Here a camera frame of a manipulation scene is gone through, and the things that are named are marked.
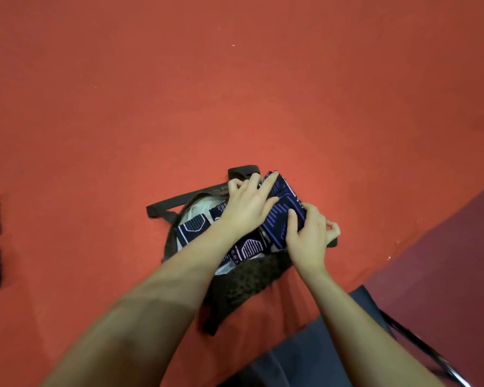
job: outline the person's left hand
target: person's left hand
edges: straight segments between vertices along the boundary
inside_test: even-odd
[[[280,200],[278,197],[267,199],[277,176],[277,171],[269,175],[260,188],[258,183],[262,177],[258,173],[252,174],[249,180],[243,182],[232,179],[227,183],[230,199],[222,212],[220,222],[231,226],[230,229],[234,231],[237,239],[262,225],[273,205]]]

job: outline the gray fabric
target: gray fabric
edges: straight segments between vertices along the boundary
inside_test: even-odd
[[[380,309],[364,286],[351,297],[389,334]],[[317,318],[302,331],[257,358],[222,387],[351,387],[323,319]]]

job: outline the bag strap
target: bag strap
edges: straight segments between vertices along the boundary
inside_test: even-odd
[[[240,179],[244,181],[251,178],[251,175],[255,172],[260,174],[258,166],[242,166],[230,168],[227,171],[227,177],[229,180]],[[185,205],[190,202],[197,194],[207,193],[210,195],[225,195],[228,193],[227,182],[221,183],[219,185],[210,186],[201,190],[192,191],[190,193],[177,195],[167,200],[156,202],[152,205],[147,206],[147,215],[151,218],[161,217],[165,221],[174,225],[179,219],[179,214],[176,212],[171,212],[168,209],[175,208],[176,206]]]

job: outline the person's right arm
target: person's right arm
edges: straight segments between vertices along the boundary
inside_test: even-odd
[[[341,234],[339,226],[327,221],[315,206],[303,205],[307,220],[299,233],[297,215],[289,210],[287,249],[319,307],[353,386],[444,386],[330,277],[324,262],[326,245]]]

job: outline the forearm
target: forearm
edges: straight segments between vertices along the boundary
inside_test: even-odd
[[[221,222],[175,254],[98,320],[45,386],[158,385],[237,238]]]
[[[355,387],[443,386],[324,270],[300,273]]]

